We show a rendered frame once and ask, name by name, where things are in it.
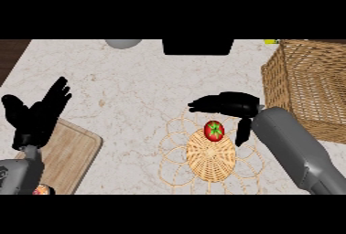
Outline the grey round object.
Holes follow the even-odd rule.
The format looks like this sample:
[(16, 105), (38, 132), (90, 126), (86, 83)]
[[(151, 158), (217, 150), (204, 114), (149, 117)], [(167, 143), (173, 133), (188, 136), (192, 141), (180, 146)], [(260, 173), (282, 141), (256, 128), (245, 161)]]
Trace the grey round object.
[(106, 39), (108, 46), (117, 49), (127, 49), (140, 43), (140, 39)]

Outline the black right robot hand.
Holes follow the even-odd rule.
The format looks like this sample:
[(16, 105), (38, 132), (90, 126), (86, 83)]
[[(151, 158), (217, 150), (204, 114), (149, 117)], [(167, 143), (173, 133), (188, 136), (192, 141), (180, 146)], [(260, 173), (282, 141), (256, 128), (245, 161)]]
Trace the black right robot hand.
[(198, 98), (188, 106), (189, 112), (220, 113), (241, 119), (235, 136), (235, 145), (241, 146), (250, 137), (251, 119), (263, 108), (260, 99), (247, 93), (225, 91)]

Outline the pale wooden cutting board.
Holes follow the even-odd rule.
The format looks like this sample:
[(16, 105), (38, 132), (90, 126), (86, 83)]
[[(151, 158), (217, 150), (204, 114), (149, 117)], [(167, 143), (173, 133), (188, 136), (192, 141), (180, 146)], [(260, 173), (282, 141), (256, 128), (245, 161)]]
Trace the pale wooden cutting board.
[(44, 170), (40, 182), (57, 195), (72, 195), (102, 147), (97, 134), (59, 119), (49, 143), (40, 148)]

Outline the round woven wicker placemat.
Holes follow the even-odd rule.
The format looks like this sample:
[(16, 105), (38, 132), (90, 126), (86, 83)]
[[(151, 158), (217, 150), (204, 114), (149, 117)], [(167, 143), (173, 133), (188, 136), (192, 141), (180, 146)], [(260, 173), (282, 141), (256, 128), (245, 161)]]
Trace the round woven wicker placemat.
[[(225, 136), (211, 142), (204, 136), (204, 124), (219, 121)], [(196, 114), (165, 123), (165, 136), (158, 144), (162, 156), (158, 167), (159, 180), (170, 186), (171, 193), (185, 188), (191, 194), (260, 194), (260, 174), (264, 160), (257, 150), (259, 138), (250, 134), (250, 144), (235, 145), (236, 117)]]

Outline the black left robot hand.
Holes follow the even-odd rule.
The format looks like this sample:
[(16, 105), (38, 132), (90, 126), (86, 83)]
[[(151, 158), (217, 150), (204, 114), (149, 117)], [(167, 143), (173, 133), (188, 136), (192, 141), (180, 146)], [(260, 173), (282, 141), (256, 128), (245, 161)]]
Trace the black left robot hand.
[(28, 145), (41, 148), (50, 140), (59, 115), (71, 99), (68, 80), (60, 77), (49, 89), (43, 100), (31, 107), (10, 94), (1, 97), (6, 119), (15, 128), (12, 148), (20, 151)]

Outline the black appliance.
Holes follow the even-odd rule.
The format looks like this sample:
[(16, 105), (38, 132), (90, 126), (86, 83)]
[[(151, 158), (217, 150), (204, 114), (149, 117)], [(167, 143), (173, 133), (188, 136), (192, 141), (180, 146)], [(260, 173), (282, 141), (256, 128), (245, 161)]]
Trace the black appliance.
[(232, 39), (164, 39), (164, 53), (173, 56), (225, 56)]

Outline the red tomato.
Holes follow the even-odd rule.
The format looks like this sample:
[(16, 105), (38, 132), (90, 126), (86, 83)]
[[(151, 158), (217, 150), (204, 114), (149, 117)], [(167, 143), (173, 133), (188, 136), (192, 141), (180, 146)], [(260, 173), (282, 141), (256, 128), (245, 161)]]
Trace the red tomato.
[(204, 136), (211, 142), (219, 142), (225, 136), (225, 127), (219, 121), (208, 121), (204, 124)]

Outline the small orange pink object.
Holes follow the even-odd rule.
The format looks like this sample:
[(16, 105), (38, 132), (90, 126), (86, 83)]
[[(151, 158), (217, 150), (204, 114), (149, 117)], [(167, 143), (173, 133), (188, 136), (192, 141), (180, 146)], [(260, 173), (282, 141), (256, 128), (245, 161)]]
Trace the small orange pink object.
[(32, 191), (32, 194), (34, 195), (53, 195), (54, 189), (50, 186), (40, 184), (35, 190)]

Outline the brown wicker basket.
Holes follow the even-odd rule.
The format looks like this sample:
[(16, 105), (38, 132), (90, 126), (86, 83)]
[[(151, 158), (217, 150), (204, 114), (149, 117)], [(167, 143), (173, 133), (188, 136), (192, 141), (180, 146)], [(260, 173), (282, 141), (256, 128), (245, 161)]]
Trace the brown wicker basket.
[(346, 44), (282, 39), (260, 75), (264, 106), (284, 108), (318, 140), (346, 144)]

